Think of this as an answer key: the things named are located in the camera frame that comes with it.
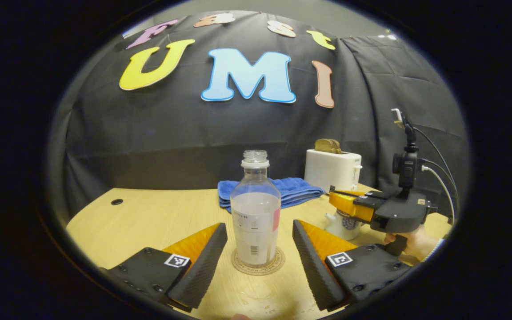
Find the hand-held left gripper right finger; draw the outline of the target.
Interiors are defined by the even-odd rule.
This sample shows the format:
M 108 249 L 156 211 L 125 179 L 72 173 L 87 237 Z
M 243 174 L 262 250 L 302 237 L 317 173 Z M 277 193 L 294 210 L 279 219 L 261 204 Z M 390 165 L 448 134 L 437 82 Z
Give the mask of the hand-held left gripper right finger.
M 384 245 L 353 245 L 303 220 L 293 221 L 292 238 L 320 310 L 357 304 L 399 282 L 411 270 Z

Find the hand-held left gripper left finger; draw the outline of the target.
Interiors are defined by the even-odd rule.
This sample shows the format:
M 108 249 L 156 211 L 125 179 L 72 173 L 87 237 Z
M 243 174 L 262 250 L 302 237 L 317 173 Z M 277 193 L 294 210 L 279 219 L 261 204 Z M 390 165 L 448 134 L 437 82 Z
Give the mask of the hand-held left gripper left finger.
M 225 223 L 217 223 L 165 249 L 145 247 L 110 269 L 100 269 L 139 296 L 191 312 L 207 293 L 227 241 Z

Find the blue white porcelain teacup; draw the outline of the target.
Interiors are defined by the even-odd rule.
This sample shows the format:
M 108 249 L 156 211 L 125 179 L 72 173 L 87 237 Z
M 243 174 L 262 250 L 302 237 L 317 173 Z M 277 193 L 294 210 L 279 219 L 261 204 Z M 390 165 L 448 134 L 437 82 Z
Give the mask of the blue white porcelain teacup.
M 350 217 L 347 213 L 337 209 L 335 213 L 326 213 L 327 219 L 324 230 L 345 240 L 351 241 L 361 234 L 361 227 L 364 225 L 361 221 Z

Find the round brown coaster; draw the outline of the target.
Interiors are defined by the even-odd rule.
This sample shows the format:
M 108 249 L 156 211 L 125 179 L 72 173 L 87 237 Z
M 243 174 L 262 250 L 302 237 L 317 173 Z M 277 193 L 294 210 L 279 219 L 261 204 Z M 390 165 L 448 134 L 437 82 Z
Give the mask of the round brown coaster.
M 283 267 L 285 261 L 285 254 L 280 248 L 276 248 L 274 258 L 270 263 L 256 267 L 254 265 L 242 263 L 238 257 L 236 249 L 234 249 L 231 257 L 232 265 L 237 271 L 251 276 L 265 276 L 273 274 L 274 272 L 279 271 L 281 267 Z

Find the clear plastic water bottle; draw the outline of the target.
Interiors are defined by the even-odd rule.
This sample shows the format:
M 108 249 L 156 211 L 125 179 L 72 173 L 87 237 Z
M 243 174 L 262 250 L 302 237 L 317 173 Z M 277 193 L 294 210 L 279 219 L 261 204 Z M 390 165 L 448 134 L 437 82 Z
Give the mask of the clear plastic water bottle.
M 268 177 L 264 150 L 246 150 L 240 163 L 242 180 L 230 193 L 236 254 L 250 267 L 264 267 L 276 252 L 281 193 Z

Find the white toaster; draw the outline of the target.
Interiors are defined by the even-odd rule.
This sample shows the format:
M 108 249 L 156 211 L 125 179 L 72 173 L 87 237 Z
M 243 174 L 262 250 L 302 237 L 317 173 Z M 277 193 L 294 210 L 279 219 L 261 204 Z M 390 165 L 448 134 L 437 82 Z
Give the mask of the white toaster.
M 309 149 L 305 154 L 304 180 L 326 193 L 331 185 L 337 190 L 354 191 L 358 187 L 361 161 L 362 156 L 356 153 L 335 154 Z

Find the folded blue towel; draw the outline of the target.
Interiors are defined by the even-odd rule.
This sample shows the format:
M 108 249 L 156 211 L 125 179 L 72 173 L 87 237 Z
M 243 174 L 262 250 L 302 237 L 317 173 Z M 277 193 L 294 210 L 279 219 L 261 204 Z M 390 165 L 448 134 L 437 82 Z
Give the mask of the folded blue towel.
M 312 186 L 305 180 L 297 177 L 288 177 L 280 180 L 269 180 L 281 193 L 281 208 L 289 208 L 311 199 L 319 198 L 325 191 Z M 238 181 L 223 180 L 217 184 L 219 206 L 231 213 L 230 194 L 239 184 Z

